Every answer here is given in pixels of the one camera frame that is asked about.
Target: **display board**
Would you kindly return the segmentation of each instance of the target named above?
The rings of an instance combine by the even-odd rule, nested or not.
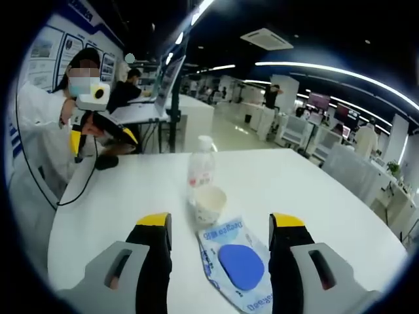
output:
[[[99,52],[101,80],[112,86],[115,64],[123,60],[123,45],[85,0],[70,0],[53,14],[30,46],[20,73],[20,85],[52,91],[69,62],[83,48]]]
[[[307,103],[311,106],[315,106],[319,109],[327,111],[329,108],[330,96],[321,95],[317,93],[310,93],[308,96]]]

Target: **person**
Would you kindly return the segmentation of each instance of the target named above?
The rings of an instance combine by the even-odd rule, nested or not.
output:
[[[260,141],[266,141],[267,138],[271,138],[271,135],[274,134],[277,129],[277,117],[279,112],[275,111],[275,100],[276,96],[282,93],[283,92],[281,91],[280,86],[277,84],[272,84],[265,90],[265,108],[263,109],[261,122],[259,123],[259,128],[257,130],[257,135],[259,136]]]
[[[297,118],[301,118],[301,116],[302,116],[302,114],[304,113],[304,107],[298,107],[296,110],[295,110],[295,116],[297,117]]]
[[[371,118],[366,126],[362,126],[355,134],[355,152],[368,159],[378,149],[378,135],[374,130],[375,119]]]
[[[336,134],[339,134],[342,136],[343,134],[343,125],[341,123],[338,123],[333,129],[332,132],[335,132]]]
[[[141,89],[136,87],[140,76],[139,69],[131,69],[125,82],[117,82],[107,104],[109,113],[113,113],[119,107],[127,106],[129,100],[141,95]]]
[[[90,84],[100,81],[99,68],[96,49],[85,48],[71,60],[51,94],[29,81],[18,91],[19,127],[23,134],[39,134],[45,182],[57,198],[63,194],[77,166],[69,144],[75,100],[86,86],[90,88]],[[106,151],[100,143],[95,143],[94,137],[103,137],[104,133],[94,125],[92,115],[81,133],[84,135],[81,157],[95,155],[96,147],[98,154]]]
[[[196,82],[195,80],[193,80],[191,82],[191,90],[190,90],[190,95],[191,97],[195,98],[196,97],[196,90],[198,89],[198,82]]]
[[[280,86],[278,84],[270,85],[264,93],[265,107],[269,109],[274,109],[276,96],[282,93],[283,91],[281,91]]]

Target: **led strip light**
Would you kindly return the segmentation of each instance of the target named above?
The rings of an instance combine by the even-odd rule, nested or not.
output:
[[[375,84],[385,90],[388,90],[389,92],[395,94],[396,96],[400,97],[404,101],[406,101],[409,105],[413,106],[417,111],[419,111],[419,106],[410,98],[403,95],[401,92],[395,90],[394,88],[385,85],[384,83],[378,82],[377,80],[366,77],[365,75],[360,75],[358,73],[354,73],[347,70],[338,69],[336,67],[328,67],[326,65],[320,65],[320,64],[313,64],[313,63],[302,63],[302,62],[256,62],[255,65],[262,66],[262,65],[281,65],[281,66],[288,66],[288,67],[309,67],[312,69],[321,69],[326,71],[332,71],[336,73],[342,73],[346,75],[350,75],[351,77],[356,77],[357,79],[366,80],[367,82],[370,82],[372,84]]]

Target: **white pillar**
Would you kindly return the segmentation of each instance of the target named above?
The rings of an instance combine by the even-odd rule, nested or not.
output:
[[[405,178],[405,183],[410,184],[416,192],[419,188],[419,134],[409,136],[403,159],[401,161],[401,171]]]
[[[300,82],[285,75],[272,75],[270,81],[278,84],[283,91],[283,94],[276,97],[275,106],[281,108],[282,113],[292,114]]]
[[[387,149],[385,153],[383,153],[383,160],[386,163],[393,160],[396,162],[399,161],[408,130],[409,123],[401,116],[396,114],[393,118],[393,127],[392,132],[390,133]]]

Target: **air conditioning vent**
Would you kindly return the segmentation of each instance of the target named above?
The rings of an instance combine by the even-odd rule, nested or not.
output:
[[[258,31],[252,31],[251,33],[241,36],[240,38],[265,50],[294,48],[292,44],[266,28],[262,28]]]

